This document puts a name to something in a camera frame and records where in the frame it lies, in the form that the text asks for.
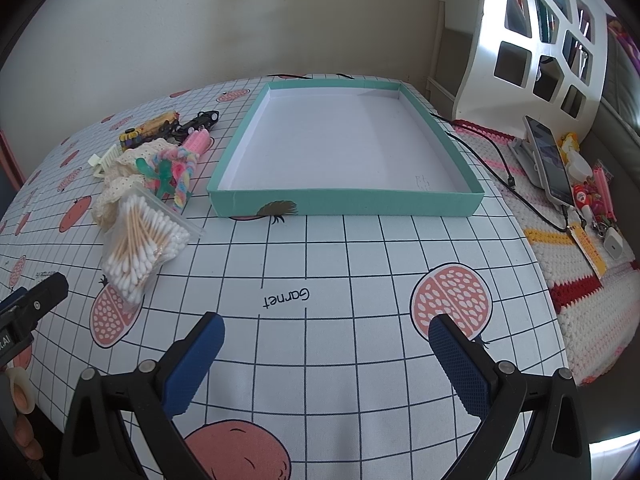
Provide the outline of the person's left hand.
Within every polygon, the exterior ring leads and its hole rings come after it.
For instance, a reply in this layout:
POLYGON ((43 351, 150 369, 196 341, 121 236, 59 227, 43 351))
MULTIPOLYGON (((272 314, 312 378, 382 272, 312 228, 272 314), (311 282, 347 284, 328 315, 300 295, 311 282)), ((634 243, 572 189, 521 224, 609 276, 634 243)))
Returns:
POLYGON ((35 439, 32 424, 27 419, 35 408, 32 387, 23 367, 3 367, 1 370, 1 426, 11 441, 29 460, 41 460, 42 448, 35 439))

